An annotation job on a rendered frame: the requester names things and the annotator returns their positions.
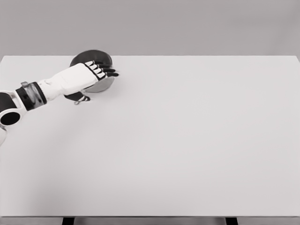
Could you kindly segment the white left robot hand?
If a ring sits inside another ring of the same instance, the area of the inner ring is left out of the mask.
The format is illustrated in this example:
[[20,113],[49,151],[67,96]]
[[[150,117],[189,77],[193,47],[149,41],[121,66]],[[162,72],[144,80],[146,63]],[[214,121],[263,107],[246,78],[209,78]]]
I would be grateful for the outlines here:
[[83,90],[90,88],[107,78],[118,77],[112,66],[98,60],[78,63],[54,76],[57,79],[58,92],[75,104],[90,101],[90,97],[83,94]]

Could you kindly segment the dark grey pot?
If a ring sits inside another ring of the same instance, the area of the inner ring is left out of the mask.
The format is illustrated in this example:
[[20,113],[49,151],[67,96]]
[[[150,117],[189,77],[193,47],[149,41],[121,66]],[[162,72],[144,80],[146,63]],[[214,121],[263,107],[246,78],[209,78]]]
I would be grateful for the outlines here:
[[[113,65],[112,58],[108,53],[103,52],[101,50],[86,50],[86,51],[81,52],[78,55],[76,55],[72,59],[70,66],[74,66],[78,63],[85,63],[85,62],[92,61],[92,60],[100,61],[111,67]],[[102,91],[108,89],[112,85],[113,82],[114,82],[114,77],[108,77],[108,78],[105,78],[105,79],[95,83],[93,86],[85,88],[84,91],[88,92],[88,93],[102,92]]]

